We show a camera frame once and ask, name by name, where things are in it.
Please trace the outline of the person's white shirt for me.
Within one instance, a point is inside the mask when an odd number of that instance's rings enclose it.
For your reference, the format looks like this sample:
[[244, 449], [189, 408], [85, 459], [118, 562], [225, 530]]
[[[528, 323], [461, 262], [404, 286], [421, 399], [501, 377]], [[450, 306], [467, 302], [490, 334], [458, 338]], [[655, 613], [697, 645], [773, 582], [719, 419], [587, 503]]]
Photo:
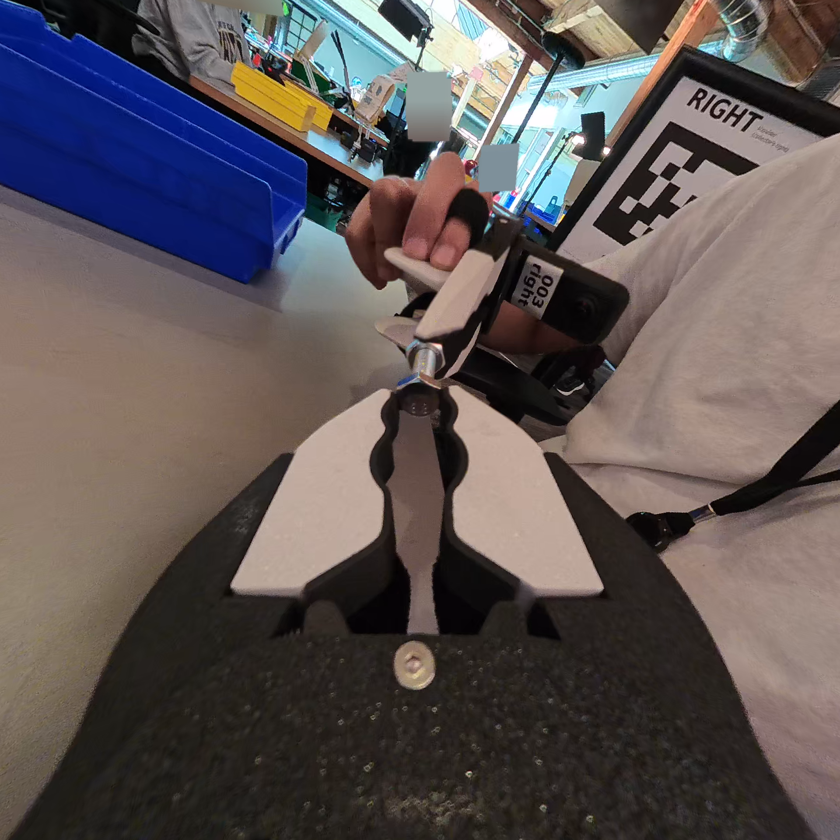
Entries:
[[[764, 476], [839, 396], [839, 139], [763, 164], [596, 262], [629, 305], [616, 370], [562, 456], [619, 514], [687, 511]], [[759, 742], [838, 838], [838, 483], [701, 524], [664, 561]]]

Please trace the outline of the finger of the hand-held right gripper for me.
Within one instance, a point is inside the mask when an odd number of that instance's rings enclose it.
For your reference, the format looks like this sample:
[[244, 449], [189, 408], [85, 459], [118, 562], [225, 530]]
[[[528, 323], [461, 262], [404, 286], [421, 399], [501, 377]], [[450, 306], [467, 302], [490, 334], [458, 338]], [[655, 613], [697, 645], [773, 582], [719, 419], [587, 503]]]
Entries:
[[413, 262], [413, 277], [427, 285], [435, 280], [438, 285], [436, 296], [417, 324], [414, 337], [436, 341], [437, 305], [460, 304], [465, 305], [466, 314], [473, 312], [494, 290], [509, 255], [510, 250], [506, 249], [493, 259], [490, 253], [470, 249], [450, 272], [433, 268], [429, 263], [416, 259]]
[[491, 298], [483, 299], [470, 314], [466, 314], [462, 304], [436, 306], [436, 343], [444, 356], [436, 371], [437, 383], [443, 383], [459, 371], [478, 337], [489, 331], [498, 309], [498, 301]]

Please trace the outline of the steel hex bolt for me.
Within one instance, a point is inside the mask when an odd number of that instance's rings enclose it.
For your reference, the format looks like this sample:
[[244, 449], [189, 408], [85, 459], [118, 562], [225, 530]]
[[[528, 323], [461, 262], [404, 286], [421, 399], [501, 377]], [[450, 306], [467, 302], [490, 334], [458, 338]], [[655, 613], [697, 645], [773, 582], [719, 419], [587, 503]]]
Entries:
[[410, 373], [395, 388], [402, 412], [411, 417], [430, 417], [438, 411], [445, 386], [436, 377], [437, 370], [438, 357], [434, 350], [415, 352]]

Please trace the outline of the black studio light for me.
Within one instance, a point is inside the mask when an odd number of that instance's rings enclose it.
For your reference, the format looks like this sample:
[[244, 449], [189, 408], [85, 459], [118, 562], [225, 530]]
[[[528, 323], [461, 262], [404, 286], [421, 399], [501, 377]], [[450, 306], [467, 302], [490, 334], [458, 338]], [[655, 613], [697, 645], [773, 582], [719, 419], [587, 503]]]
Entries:
[[405, 40], [420, 39], [434, 27], [428, 14], [411, 1], [381, 1], [377, 11]]

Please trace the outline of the person's right forearm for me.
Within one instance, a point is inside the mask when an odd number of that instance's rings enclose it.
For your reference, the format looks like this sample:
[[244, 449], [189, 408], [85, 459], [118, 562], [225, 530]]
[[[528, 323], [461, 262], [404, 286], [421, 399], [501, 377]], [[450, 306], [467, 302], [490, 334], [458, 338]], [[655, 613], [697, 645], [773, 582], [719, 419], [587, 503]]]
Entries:
[[500, 304], [495, 321], [487, 333], [479, 336], [478, 345], [502, 354], [538, 356], [585, 346], [507, 301]]

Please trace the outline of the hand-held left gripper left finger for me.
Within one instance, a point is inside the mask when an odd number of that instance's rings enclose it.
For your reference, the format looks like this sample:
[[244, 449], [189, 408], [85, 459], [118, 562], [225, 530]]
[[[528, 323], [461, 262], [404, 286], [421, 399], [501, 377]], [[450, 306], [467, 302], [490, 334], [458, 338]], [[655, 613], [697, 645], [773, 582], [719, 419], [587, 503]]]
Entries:
[[399, 563], [387, 484], [398, 425], [396, 394], [381, 389], [297, 448], [232, 593], [375, 599], [391, 585]]

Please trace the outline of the silver spiral duct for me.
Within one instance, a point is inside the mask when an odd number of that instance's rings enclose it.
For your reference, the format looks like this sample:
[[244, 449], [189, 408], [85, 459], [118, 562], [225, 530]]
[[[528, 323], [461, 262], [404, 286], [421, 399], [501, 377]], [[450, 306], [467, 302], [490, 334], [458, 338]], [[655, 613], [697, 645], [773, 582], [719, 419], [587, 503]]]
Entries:
[[771, 1], [713, 1], [727, 31], [721, 57], [739, 64], [761, 47], [773, 14]]

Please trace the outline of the wooden work table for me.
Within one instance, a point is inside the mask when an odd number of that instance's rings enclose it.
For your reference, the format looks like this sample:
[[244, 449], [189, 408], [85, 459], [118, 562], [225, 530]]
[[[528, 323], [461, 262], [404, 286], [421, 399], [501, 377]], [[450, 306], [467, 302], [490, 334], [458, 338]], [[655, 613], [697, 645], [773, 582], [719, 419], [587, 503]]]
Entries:
[[383, 177], [382, 163], [362, 161], [359, 157], [350, 160], [350, 151], [342, 146], [338, 134], [328, 130], [312, 128], [307, 132], [293, 129], [265, 110], [257, 107], [235, 93], [230, 85], [202, 77], [190, 77], [189, 84], [195, 91], [208, 96], [216, 105], [222, 106], [243, 118], [252, 130], [268, 132], [272, 139], [294, 148], [330, 169], [331, 172], [362, 187], [370, 188]]

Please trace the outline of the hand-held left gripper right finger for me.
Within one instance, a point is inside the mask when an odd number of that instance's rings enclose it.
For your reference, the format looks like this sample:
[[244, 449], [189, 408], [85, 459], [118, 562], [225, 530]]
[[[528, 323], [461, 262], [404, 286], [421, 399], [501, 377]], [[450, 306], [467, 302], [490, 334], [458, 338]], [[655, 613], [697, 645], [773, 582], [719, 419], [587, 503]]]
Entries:
[[513, 577], [514, 599], [590, 597], [603, 582], [541, 447], [455, 385], [453, 430], [466, 471], [453, 494], [455, 536]]

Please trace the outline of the black lamp stand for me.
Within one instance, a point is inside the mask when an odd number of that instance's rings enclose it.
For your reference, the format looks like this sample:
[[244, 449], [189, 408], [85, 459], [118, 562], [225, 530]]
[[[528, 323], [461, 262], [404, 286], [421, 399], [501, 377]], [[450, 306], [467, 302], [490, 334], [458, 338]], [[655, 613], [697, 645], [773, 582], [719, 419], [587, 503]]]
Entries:
[[510, 192], [516, 188], [520, 139], [528, 127], [538, 105], [540, 105], [540, 102], [544, 98], [553, 78], [560, 69], [579, 70], [585, 64], [585, 58], [581, 49], [574, 46], [568, 38], [560, 34], [545, 32], [542, 35], [541, 44], [547, 54], [553, 59], [553, 62], [549, 71], [542, 78], [540, 88], [528, 106], [528, 110], [525, 112], [517, 131], [512, 137], [512, 142], [503, 146], [505, 153], [502, 156], [503, 166], [500, 170], [500, 185], [491, 189], [493, 193]]

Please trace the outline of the blue plastic bin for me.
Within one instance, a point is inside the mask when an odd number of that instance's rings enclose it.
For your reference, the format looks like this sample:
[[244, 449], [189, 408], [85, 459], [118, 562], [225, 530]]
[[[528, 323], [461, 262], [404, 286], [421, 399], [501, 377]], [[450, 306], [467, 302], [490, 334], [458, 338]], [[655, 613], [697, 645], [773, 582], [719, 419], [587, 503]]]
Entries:
[[243, 283], [303, 220], [307, 164], [40, 12], [1, 3], [1, 181]]

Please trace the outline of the stacked yellow bins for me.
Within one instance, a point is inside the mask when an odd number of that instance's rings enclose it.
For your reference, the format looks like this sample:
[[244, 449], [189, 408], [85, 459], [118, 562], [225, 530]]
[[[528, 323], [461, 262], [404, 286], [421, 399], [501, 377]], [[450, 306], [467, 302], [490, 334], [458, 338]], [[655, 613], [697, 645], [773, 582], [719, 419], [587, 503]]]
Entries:
[[293, 130], [307, 133], [312, 128], [329, 128], [333, 116], [330, 106], [294, 82], [273, 80], [239, 61], [234, 65], [231, 83], [238, 96]]

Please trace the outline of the grey desk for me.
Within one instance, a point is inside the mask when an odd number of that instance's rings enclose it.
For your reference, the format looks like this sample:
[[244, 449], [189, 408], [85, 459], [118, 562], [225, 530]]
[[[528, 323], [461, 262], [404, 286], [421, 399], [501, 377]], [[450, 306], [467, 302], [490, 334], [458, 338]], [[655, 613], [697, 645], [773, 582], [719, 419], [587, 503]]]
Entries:
[[186, 542], [401, 353], [342, 237], [305, 220], [249, 285], [2, 188], [2, 838]]

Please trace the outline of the black-framed marker sign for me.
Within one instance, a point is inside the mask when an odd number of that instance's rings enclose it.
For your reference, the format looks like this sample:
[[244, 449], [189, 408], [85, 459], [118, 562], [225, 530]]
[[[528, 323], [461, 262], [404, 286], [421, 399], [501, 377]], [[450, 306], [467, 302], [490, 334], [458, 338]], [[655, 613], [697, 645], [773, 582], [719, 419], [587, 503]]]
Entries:
[[661, 228], [681, 208], [838, 133], [838, 106], [683, 48], [549, 239], [584, 264]]

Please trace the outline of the person's right hand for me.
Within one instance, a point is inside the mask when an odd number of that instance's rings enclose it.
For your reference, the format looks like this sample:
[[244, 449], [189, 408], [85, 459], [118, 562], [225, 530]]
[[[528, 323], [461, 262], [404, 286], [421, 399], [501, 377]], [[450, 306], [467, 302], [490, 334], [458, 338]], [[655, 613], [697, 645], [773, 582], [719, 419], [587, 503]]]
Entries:
[[439, 154], [423, 180], [389, 175], [375, 182], [344, 236], [363, 277], [378, 290], [396, 280], [400, 273], [385, 258], [395, 247], [436, 269], [453, 270], [469, 246], [469, 226], [447, 213], [465, 188], [477, 192], [478, 183], [466, 182], [464, 164], [453, 152]]

